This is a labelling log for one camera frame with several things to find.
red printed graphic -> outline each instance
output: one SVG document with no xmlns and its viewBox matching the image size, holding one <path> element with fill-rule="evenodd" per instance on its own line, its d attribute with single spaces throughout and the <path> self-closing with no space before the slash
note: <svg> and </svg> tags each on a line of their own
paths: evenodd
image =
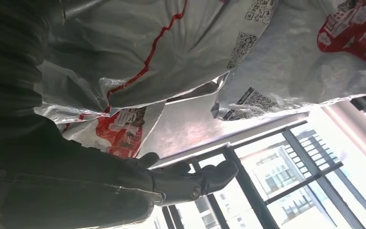
<svg viewBox="0 0 366 229">
<path fill-rule="evenodd" d="M 112 117 L 97 119 L 96 135 L 111 144 L 105 149 L 107 153 L 122 158 L 137 156 L 142 141 L 145 109 L 123 109 Z"/>
<path fill-rule="evenodd" d="M 349 52 L 366 61 L 366 0 L 346 12 L 327 17 L 317 44 L 322 52 Z"/>
</svg>

qr code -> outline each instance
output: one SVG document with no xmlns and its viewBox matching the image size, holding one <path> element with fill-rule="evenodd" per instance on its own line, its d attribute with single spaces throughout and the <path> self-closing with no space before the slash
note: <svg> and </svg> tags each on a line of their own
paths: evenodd
<svg viewBox="0 0 366 229">
<path fill-rule="evenodd" d="M 254 43 L 257 40 L 257 36 L 244 32 L 239 32 L 236 38 L 236 46 L 231 53 L 231 59 L 227 65 L 227 69 L 231 70 L 242 62 L 245 56 L 250 52 Z"/>
<path fill-rule="evenodd" d="M 273 0 L 255 0 L 245 19 L 269 24 L 273 14 Z"/>
<path fill-rule="evenodd" d="M 276 102 L 264 97 L 258 91 L 250 87 L 246 93 L 236 103 L 245 108 L 241 110 L 230 110 L 224 117 L 224 120 L 234 121 L 239 119 L 248 119 L 264 115 L 268 110 L 277 105 Z"/>
</svg>

red stripe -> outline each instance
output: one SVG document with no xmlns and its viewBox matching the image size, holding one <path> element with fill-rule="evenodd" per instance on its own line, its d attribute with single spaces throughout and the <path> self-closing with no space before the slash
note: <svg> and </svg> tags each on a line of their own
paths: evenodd
<svg viewBox="0 0 366 229">
<path fill-rule="evenodd" d="M 163 37 L 163 34 L 165 33 L 165 31 L 170 31 L 170 29 L 172 28 L 172 25 L 174 23 L 175 20 L 180 20 L 184 17 L 184 12 L 186 11 L 186 5 L 187 5 L 187 0 L 184 0 L 184 7 L 181 13 L 175 14 L 172 16 L 171 22 L 169 23 L 168 27 L 162 27 L 161 32 L 159 33 L 159 35 L 155 38 L 155 40 L 153 40 L 152 42 L 152 49 L 151 52 L 149 53 L 148 57 L 146 58 L 144 64 L 144 68 L 133 78 L 131 78 L 129 81 L 127 81 L 125 84 L 120 85 L 116 88 L 113 88 L 111 90 L 108 91 L 107 93 L 107 99 L 109 99 L 110 95 L 116 91 L 119 91 L 121 89 L 123 89 L 124 87 L 132 84 L 133 82 L 135 82 L 136 80 L 138 80 L 139 78 L 141 78 L 143 75 L 145 75 L 145 73 L 148 72 L 149 70 L 149 64 L 152 60 L 153 55 L 155 54 L 156 51 L 156 44 L 158 43 L 159 39 L 161 37 Z M 105 113 L 109 113 L 110 112 L 110 105 L 108 105 L 106 107 L 106 109 L 104 110 Z M 80 115 L 79 116 L 79 120 L 83 120 L 84 115 Z"/>
</svg>

person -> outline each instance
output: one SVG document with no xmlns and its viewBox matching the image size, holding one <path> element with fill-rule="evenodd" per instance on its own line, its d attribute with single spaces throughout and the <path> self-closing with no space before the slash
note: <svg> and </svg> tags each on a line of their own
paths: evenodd
<svg viewBox="0 0 366 229">
<path fill-rule="evenodd" d="M 0 228 L 134 223 L 155 205 L 218 191 L 238 172 L 230 161 L 194 174 L 185 163 L 148 170 L 159 160 L 155 153 L 124 160 L 85 148 L 34 113 L 49 29 L 103 2 L 0 0 Z"/>
</svg>

gloved hand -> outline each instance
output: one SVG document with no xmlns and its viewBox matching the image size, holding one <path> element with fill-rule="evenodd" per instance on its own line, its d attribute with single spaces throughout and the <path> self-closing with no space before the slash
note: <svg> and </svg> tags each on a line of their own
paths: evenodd
<svg viewBox="0 0 366 229">
<path fill-rule="evenodd" d="M 140 159 L 126 160 L 128 164 L 149 168 L 159 161 L 156 153 L 145 154 Z M 165 168 L 147 171 L 153 178 L 153 191 L 162 193 L 164 205 L 173 205 L 198 199 L 224 188 L 238 173 L 234 162 L 223 161 L 219 165 L 206 166 L 193 174 L 188 173 L 187 162 L 178 162 Z"/>
</svg>

